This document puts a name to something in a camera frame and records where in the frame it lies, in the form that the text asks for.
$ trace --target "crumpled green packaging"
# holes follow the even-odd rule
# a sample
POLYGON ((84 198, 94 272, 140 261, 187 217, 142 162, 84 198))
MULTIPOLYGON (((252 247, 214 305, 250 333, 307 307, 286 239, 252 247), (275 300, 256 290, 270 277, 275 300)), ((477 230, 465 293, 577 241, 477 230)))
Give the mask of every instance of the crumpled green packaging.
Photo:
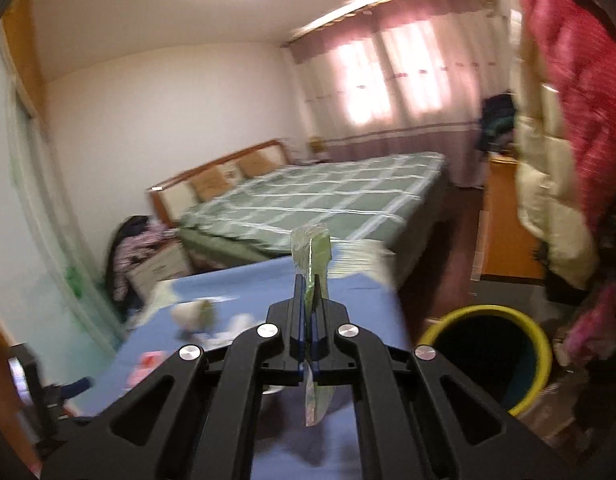
MULTIPOLYGON (((306 323, 309 325, 315 276, 319 276, 322 297, 328 297, 328 263, 332 259, 328 228, 323 224, 317 224, 293 230, 291 247, 294 264, 306 279, 304 299, 307 308, 306 323)), ((326 415, 335 393, 335 387, 316 385, 310 366, 306 366, 306 370, 306 426, 315 426, 326 415)))

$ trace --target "curtain rod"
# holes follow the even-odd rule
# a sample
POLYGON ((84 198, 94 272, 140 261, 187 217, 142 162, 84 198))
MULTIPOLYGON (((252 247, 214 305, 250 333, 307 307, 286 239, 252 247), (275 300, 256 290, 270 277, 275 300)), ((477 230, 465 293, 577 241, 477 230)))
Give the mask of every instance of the curtain rod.
MULTIPOLYGON (((311 32, 314 32, 315 30, 323 30, 323 28, 329 27, 333 23, 342 22, 346 18, 350 18, 352 16, 356 16, 359 12, 363 12, 364 10, 371 9, 372 7, 376 7, 377 5, 382 4, 384 2, 388 2, 388 1, 390 1, 390 0, 376 0, 376 1, 373 1, 371 3, 364 4, 364 5, 361 5, 359 7, 354 8, 354 9, 351 9, 349 11, 343 12, 340 16, 332 18, 329 22, 323 23, 322 25, 316 25, 315 27, 310 27, 310 25, 306 25, 305 27, 301 27, 292 35, 292 37, 288 41, 286 41, 284 44, 282 44, 281 47, 282 48, 283 47, 288 47, 291 44, 293 44, 295 41, 300 40, 302 37, 304 37, 307 34, 310 34, 311 32)), ((329 12, 328 14, 335 13, 335 12, 337 12, 337 10, 333 10, 332 12, 329 12)))

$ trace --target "white curtain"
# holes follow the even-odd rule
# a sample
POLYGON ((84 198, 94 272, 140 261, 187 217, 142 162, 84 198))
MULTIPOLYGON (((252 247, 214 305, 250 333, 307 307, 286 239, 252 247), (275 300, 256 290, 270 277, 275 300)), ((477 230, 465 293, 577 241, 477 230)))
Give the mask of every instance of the white curtain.
POLYGON ((345 20, 334 23, 293 51, 331 158, 436 151, 454 184, 481 184, 481 102, 507 90, 502 18, 478 0, 401 0, 365 13, 353 32, 338 38, 345 20))

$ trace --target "brown headboard panel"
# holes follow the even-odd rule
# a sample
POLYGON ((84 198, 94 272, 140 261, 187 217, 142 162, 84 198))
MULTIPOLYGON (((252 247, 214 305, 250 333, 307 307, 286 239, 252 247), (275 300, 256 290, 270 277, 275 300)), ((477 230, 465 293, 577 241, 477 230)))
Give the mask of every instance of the brown headboard panel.
POLYGON ((163 190, 166 190, 172 186, 176 186, 177 184, 184 182, 191 177, 201 173, 202 171, 212 168, 213 166, 217 166, 218 164, 224 164, 226 162, 230 162, 231 160, 236 160, 237 158, 241 158, 244 155, 248 155, 248 153, 256 152, 257 150, 261 150, 262 148, 268 148, 269 146, 279 146, 283 151, 285 163, 290 163, 290 157, 288 156, 288 151, 283 145, 283 142, 278 139, 272 139, 267 140, 266 142, 262 142, 261 144, 250 146, 249 148, 245 148, 244 150, 230 153, 230 155, 217 158, 216 160, 203 164, 202 166, 198 166, 197 168, 193 168, 192 170, 182 171, 182 173, 176 174, 168 180, 164 180, 159 184, 155 184, 154 186, 149 187, 146 191, 150 197, 150 203, 152 203, 152 209, 156 218, 165 223, 168 227, 175 227, 175 222, 170 218, 168 214, 168 209, 166 208, 165 203, 163 203, 161 197, 161 192, 163 190))

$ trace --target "yellow rim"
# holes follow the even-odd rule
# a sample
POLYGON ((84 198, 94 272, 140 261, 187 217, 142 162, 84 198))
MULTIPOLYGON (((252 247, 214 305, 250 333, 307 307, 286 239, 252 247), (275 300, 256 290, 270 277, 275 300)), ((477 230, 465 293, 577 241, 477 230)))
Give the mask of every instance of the yellow rim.
POLYGON ((518 416, 531 407, 543 388, 546 387, 548 378, 550 377, 550 369, 552 368, 552 350, 550 349, 548 338, 540 326, 537 325, 531 317, 526 316, 523 312, 519 312, 518 310, 507 306, 466 306, 442 317, 437 324, 428 328, 419 340, 419 344, 434 346, 439 334, 450 325, 458 320, 465 319, 466 317, 479 316, 482 314, 492 314, 493 316, 504 317, 505 319, 515 323, 530 338, 532 345, 534 346, 534 351, 537 354, 537 367, 534 372, 532 386, 523 399, 521 399, 516 406, 508 411, 512 416, 518 416))

